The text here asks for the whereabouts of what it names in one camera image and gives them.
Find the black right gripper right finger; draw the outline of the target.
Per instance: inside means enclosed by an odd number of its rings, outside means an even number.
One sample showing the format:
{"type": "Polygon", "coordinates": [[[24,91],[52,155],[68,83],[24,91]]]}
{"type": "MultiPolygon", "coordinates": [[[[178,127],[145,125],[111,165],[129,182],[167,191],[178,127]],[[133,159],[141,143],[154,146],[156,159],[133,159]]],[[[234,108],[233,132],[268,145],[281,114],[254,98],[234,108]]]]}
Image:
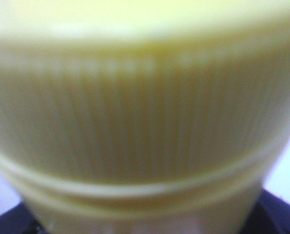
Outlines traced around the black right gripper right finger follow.
{"type": "Polygon", "coordinates": [[[264,190],[247,220],[248,234],[290,234],[290,205],[264,190]]]}

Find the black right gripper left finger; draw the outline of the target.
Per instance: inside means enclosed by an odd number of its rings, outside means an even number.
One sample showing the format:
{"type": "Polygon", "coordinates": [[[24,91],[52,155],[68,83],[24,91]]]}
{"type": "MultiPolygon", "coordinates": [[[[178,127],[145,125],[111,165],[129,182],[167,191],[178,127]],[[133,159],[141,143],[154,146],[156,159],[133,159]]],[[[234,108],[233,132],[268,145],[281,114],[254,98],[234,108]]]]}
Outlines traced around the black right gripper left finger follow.
{"type": "Polygon", "coordinates": [[[0,234],[40,233],[40,224],[22,203],[0,215],[0,234]]]}

